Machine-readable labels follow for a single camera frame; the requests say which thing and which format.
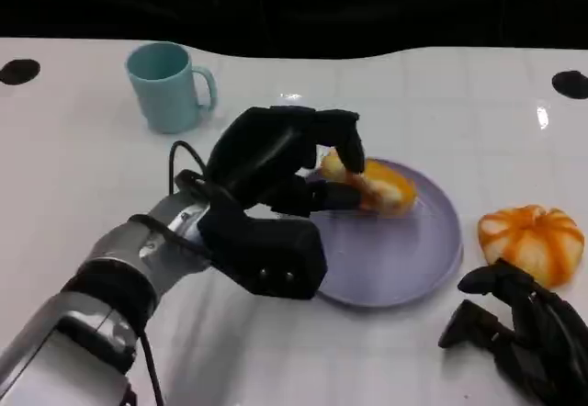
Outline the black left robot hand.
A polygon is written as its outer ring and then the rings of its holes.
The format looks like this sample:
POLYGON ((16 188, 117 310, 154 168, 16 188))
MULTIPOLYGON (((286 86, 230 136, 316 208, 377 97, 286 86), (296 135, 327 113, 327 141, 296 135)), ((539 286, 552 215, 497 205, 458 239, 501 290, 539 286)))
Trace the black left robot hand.
POLYGON ((298 171, 314 169, 317 147, 334 148, 346 171, 364 171, 365 155, 355 112, 309 107, 250 107, 221 135, 205 177, 240 205, 308 217, 322 210, 355 210, 360 192, 338 182, 309 182, 298 171))

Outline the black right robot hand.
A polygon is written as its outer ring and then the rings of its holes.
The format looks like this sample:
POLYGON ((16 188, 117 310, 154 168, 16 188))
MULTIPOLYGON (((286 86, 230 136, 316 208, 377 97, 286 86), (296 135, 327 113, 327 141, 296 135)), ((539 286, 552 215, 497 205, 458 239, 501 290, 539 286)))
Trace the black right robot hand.
POLYGON ((469 343, 489 352, 499 374, 542 405, 587 403, 587 325, 569 302, 502 259, 467 273, 458 289, 504 302, 514 328, 465 299, 438 341, 441 348, 469 343))

